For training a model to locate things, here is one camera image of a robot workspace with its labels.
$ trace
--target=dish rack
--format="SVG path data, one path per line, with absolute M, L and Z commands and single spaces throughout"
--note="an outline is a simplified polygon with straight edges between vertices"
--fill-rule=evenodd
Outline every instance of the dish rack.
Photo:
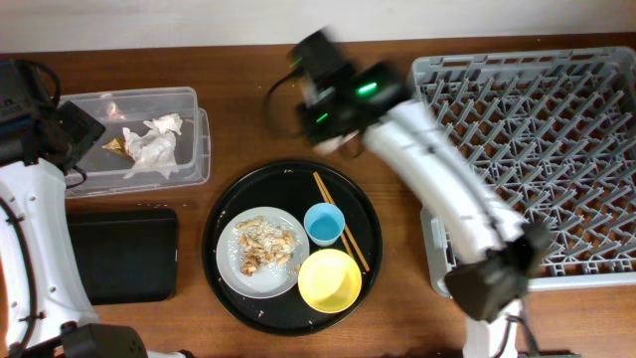
M 533 290 L 636 282 L 636 53 L 598 48 L 417 59 L 410 79 L 471 169 L 553 242 Z M 431 284 L 458 265 L 421 212 Z

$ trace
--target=black tray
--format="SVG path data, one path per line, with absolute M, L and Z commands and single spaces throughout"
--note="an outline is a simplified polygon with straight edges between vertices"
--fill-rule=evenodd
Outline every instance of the black tray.
M 363 273 L 360 296 L 348 309 L 327 314 L 309 307 L 300 296 L 298 285 L 269 299 L 253 299 L 234 292 L 222 280 L 217 268 L 216 248 L 223 228 L 241 212 L 262 206 L 284 210 L 302 223 L 307 210 L 323 202 L 314 181 L 314 171 L 320 173 L 334 201 L 345 214 L 347 225 L 371 268 L 369 272 Z M 311 242 L 310 246 L 311 253 L 319 249 Z M 345 250 L 340 240 L 331 248 Z M 221 304 L 244 324 L 280 335 L 315 333 L 347 317 L 369 294 L 380 270 L 381 260 L 382 231 L 369 198 L 342 173 L 309 161 L 271 163 L 238 179 L 215 205 L 203 239 L 204 270 Z
M 90 303 L 153 302 L 175 292 L 177 215 L 169 209 L 67 216 Z

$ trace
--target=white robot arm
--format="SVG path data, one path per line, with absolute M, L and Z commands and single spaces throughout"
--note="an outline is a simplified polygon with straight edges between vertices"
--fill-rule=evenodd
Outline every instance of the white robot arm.
M 49 96 L 40 72 L 56 84 Z M 129 327 L 99 324 L 81 284 L 65 210 L 65 173 L 103 134 L 41 64 L 0 62 L 0 258 L 10 357 L 187 358 L 146 351 Z
M 400 103 L 382 121 L 367 129 L 366 147 L 391 166 L 428 210 L 444 220 L 463 263 L 480 262 L 486 251 L 502 246 L 478 200 L 496 217 L 504 240 L 512 241 L 522 234 L 522 216 L 469 171 L 421 102 Z M 464 357 L 494 357 L 498 352 L 502 358 L 517 357 L 516 326 L 507 331 L 506 318 L 518 316 L 520 308 L 518 300 L 511 302 L 491 323 L 468 317 Z
M 526 223 L 469 170 L 432 113 L 411 99 L 390 66 L 379 63 L 356 71 L 323 31 L 301 41 L 290 57 L 294 70 L 265 98 L 269 125 L 274 123 L 267 107 L 271 94 L 281 83 L 303 78 L 300 134 L 323 153 L 361 135 L 365 146 L 444 221 L 462 262 L 445 283 L 469 317 L 464 356 L 516 357 L 511 322 L 525 324 L 520 298 L 550 244 L 547 229 Z M 527 335 L 534 354 L 534 338 Z

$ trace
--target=crumpled paper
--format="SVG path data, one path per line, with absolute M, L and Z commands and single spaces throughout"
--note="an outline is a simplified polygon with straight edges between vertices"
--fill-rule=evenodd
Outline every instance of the crumpled paper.
M 175 113 L 152 121 L 144 120 L 143 123 L 150 128 L 144 136 L 139 136 L 126 127 L 122 129 L 126 152 L 135 161 L 132 169 L 156 168 L 168 179 L 173 170 L 165 167 L 177 165 L 175 161 L 177 138 L 173 132 L 181 135 L 183 120 L 179 114 Z M 124 179 L 131 178 L 133 175 L 135 173 L 126 174 Z

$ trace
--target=small blue cup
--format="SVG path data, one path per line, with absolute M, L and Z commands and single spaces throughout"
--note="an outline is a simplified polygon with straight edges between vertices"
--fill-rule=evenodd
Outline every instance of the small blue cup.
M 335 205 L 320 203 L 307 210 L 303 224 L 314 244 L 328 247 L 345 230 L 345 216 Z

